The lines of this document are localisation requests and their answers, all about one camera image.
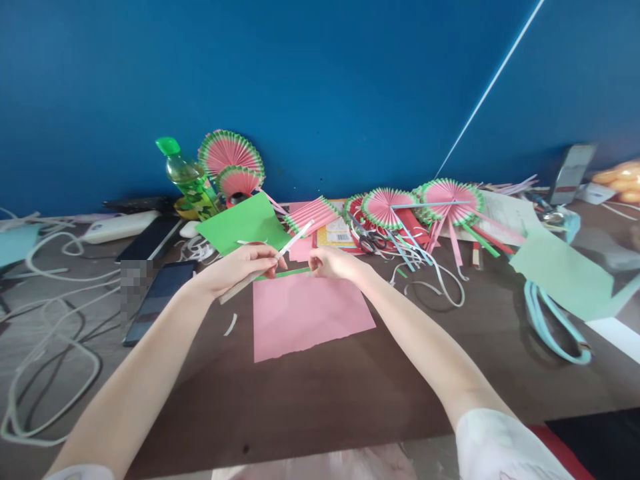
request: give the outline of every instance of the white sleeve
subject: white sleeve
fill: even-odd
[[[522,422],[490,409],[466,412],[455,431],[462,480],[572,480]]]
[[[74,465],[48,476],[45,480],[113,480],[113,474],[102,465]]]

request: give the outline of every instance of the paper fan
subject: paper fan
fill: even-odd
[[[215,187],[225,198],[241,192],[247,195],[262,186],[265,178],[255,170],[238,165],[230,165],[222,169],[215,178]]]
[[[369,192],[362,200],[362,210],[374,225],[388,230],[400,230],[402,224],[391,207],[414,203],[418,203],[418,198],[413,193],[390,188],[377,188]]]
[[[371,223],[367,218],[367,216],[364,214],[364,212],[362,212],[362,200],[365,199],[365,196],[366,196],[365,193],[359,193],[358,195],[349,197],[346,200],[345,206],[342,210],[342,217],[344,218],[347,225],[350,225],[352,228],[355,228],[355,226],[352,225],[353,222],[351,221],[351,217],[349,216],[349,214],[352,214],[355,217],[355,219],[358,220],[358,222],[360,222],[360,225],[362,225],[365,228],[365,230],[374,231],[376,230],[377,225],[374,225],[373,223]]]
[[[340,212],[334,207],[329,200],[320,196],[316,200],[309,202],[300,210],[296,210],[293,213],[284,217],[285,222],[291,227],[291,230],[298,233],[302,227],[304,227],[309,220],[314,220],[314,224],[307,230],[306,236],[322,228],[328,223],[336,220],[340,217]]]
[[[433,224],[431,228],[431,241],[427,251],[429,253],[433,251],[435,242],[443,226],[447,226],[449,236],[451,237],[451,246],[453,248],[455,262],[458,267],[462,266],[462,256],[460,254],[455,229],[453,228],[454,225],[459,225],[464,228],[464,230],[474,236],[494,257],[499,256],[499,253],[488,244],[487,240],[496,244],[504,251],[511,250],[478,228],[475,224],[479,219],[490,222],[516,238],[521,238],[520,235],[508,230],[495,220],[482,214],[485,208],[484,197],[480,190],[472,185],[466,185],[450,179],[436,179],[421,185],[416,188],[414,192],[420,196],[422,203],[464,202],[458,205],[429,205],[416,209],[421,220]]]
[[[242,135],[227,130],[208,133],[198,149],[198,159],[212,176],[220,174],[230,165],[248,168],[265,176],[258,150]]]

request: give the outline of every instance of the plastic bottle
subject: plastic bottle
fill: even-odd
[[[215,194],[207,174],[200,164],[182,154],[180,145],[172,137],[162,137],[155,141],[167,156],[167,176],[184,194],[185,198],[204,221],[223,210],[222,203]]]

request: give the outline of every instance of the white power adapter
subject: white power adapter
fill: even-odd
[[[99,220],[91,224],[80,240],[95,245],[96,243],[140,235],[159,216],[160,212],[151,210]]]

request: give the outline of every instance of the scissors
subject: scissors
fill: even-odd
[[[353,225],[360,233],[359,246],[360,250],[362,250],[367,255],[375,255],[377,250],[384,250],[387,248],[387,240],[378,232],[368,232],[365,228],[356,220],[351,212],[349,212],[349,216],[353,221]]]

